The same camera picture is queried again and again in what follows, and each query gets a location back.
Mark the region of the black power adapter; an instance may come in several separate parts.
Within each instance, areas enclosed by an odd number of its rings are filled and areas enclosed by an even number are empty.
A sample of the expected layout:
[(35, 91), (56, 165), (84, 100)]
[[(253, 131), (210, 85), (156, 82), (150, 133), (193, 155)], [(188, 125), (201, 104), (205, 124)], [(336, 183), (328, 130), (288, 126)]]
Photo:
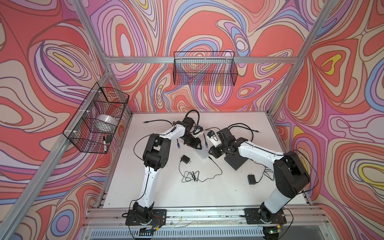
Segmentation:
[(255, 175), (248, 175), (247, 178), (248, 178), (249, 185), (258, 184), (259, 182), (261, 182), (263, 177), (266, 177), (269, 180), (274, 181), (275, 180), (275, 173), (271, 169), (265, 168), (262, 175), (258, 179), (255, 177)]
[(208, 157), (208, 159), (210, 159), (219, 168), (220, 173), (219, 174), (215, 174), (211, 178), (205, 178), (204, 180), (201, 180), (200, 179), (200, 171), (195, 171), (195, 172), (193, 172), (193, 171), (185, 171), (184, 173), (182, 173), (182, 171), (181, 171), (181, 163), (188, 164), (191, 161), (191, 159), (189, 157), (182, 156), (181, 160), (179, 162), (179, 167), (178, 167), (179, 173), (182, 176), (181, 182), (182, 183), (188, 183), (188, 182), (201, 182), (201, 183), (204, 183), (207, 180), (213, 180), (215, 177), (221, 176), (223, 174), (223, 170), (220, 168), (220, 166), (211, 157)]

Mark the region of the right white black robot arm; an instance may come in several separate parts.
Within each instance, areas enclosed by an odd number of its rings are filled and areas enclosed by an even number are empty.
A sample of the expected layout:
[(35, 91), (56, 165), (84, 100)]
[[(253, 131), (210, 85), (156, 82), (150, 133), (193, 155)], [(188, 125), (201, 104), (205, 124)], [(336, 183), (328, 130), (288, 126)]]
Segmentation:
[(292, 151), (284, 154), (255, 145), (245, 138), (236, 139), (229, 128), (217, 133), (209, 131), (207, 139), (213, 144), (209, 154), (216, 159), (225, 156), (224, 160), (234, 170), (252, 160), (273, 171), (276, 187), (259, 208), (264, 223), (271, 223), (277, 213), (311, 181), (302, 161)]

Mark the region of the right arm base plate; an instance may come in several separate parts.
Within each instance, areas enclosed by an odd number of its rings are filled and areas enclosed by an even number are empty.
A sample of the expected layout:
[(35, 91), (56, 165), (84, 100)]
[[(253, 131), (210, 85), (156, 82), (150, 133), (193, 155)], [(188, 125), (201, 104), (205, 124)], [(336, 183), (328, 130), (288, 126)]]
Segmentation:
[(277, 213), (270, 213), (267, 209), (246, 208), (243, 217), (249, 225), (284, 225), (287, 223), (283, 209)]

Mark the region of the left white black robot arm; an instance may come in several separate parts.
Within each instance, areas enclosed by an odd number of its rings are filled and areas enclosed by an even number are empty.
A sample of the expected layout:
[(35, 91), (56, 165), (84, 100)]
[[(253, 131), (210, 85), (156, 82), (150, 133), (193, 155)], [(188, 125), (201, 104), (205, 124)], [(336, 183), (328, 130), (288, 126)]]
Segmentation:
[(172, 127), (164, 133), (149, 135), (142, 157), (146, 167), (145, 181), (139, 199), (133, 204), (136, 216), (148, 219), (153, 215), (158, 178), (168, 163), (172, 141), (182, 139), (185, 145), (201, 149), (201, 140), (197, 137), (200, 130), (198, 121), (184, 117), (182, 121), (173, 122)]

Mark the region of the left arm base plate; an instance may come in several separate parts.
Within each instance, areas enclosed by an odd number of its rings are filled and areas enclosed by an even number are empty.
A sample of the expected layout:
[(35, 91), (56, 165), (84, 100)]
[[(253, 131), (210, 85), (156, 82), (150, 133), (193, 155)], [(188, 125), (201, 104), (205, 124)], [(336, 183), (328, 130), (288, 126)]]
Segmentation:
[(148, 214), (139, 214), (129, 210), (126, 217), (126, 226), (162, 226), (166, 223), (167, 210), (154, 209)]

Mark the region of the white small network switch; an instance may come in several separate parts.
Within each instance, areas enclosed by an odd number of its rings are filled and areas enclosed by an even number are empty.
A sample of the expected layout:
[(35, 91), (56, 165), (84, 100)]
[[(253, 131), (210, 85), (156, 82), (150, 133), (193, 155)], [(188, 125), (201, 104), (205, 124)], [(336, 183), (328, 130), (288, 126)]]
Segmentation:
[(202, 160), (206, 160), (210, 156), (209, 149), (206, 146), (202, 146), (201, 149), (194, 149), (194, 151)]

